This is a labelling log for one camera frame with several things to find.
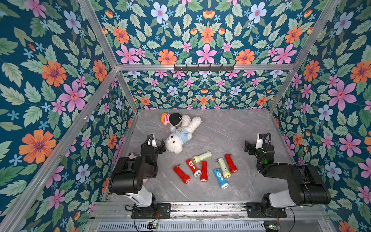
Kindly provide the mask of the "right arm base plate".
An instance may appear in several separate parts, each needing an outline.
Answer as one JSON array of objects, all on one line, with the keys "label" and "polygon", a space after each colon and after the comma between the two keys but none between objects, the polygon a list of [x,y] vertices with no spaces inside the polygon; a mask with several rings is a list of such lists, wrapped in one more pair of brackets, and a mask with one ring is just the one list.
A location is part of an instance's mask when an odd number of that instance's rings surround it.
[{"label": "right arm base plate", "polygon": [[274,208],[262,203],[246,203],[244,208],[249,218],[287,218],[284,208]]}]

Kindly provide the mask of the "red flashlight white logo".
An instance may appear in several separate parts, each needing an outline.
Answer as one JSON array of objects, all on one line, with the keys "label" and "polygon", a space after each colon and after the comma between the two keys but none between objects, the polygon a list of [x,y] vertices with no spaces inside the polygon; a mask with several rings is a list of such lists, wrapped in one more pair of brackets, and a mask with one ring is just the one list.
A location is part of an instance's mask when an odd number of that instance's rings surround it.
[{"label": "red flashlight white logo", "polygon": [[195,163],[193,162],[192,159],[188,159],[186,161],[186,164],[191,169],[191,171],[193,172],[193,175],[195,177],[198,177],[198,176],[200,176],[202,174],[201,170],[195,165]]}]

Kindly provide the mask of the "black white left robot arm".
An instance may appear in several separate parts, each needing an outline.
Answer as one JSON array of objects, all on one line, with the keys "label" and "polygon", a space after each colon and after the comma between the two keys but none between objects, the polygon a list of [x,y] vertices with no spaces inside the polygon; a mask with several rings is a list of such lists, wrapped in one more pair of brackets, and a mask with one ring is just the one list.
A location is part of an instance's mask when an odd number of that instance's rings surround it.
[{"label": "black white left robot arm", "polygon": [[149,134],[140,156],[119,158],[108,184],[109,191],[132,200],[136,207],[155,208],[155,196],[144,187],[145,179],[156,178],[158,155],[166,151],[164,140]]}]

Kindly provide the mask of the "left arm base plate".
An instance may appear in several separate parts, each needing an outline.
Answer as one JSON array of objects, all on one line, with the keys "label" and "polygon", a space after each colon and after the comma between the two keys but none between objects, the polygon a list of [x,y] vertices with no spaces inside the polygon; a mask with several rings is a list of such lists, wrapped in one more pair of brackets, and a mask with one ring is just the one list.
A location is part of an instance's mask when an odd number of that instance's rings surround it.
[{"label": "left arm base plate", "polygon": [[171,213],[170,203],[156,203],[148,207],[135,207],[132,211],[132,219],[169,219]]}]

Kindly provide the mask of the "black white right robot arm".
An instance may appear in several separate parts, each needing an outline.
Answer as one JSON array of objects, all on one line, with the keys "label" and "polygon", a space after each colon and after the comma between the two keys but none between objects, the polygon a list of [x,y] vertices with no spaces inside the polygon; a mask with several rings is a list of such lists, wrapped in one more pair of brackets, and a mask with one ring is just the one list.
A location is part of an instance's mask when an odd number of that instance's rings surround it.
[{"label": "black white right robot arm", "polygon": [[257,135],[256,143],[244,143],[244,151],[257,159],[256,169],[266,178],[287,182],[286,190],[267,193],[261,201],[261,209],[276,209],[293,206],[327,205],[331,195],[313,165],[297,165],[274,161],[274,145],[271,134]]}]

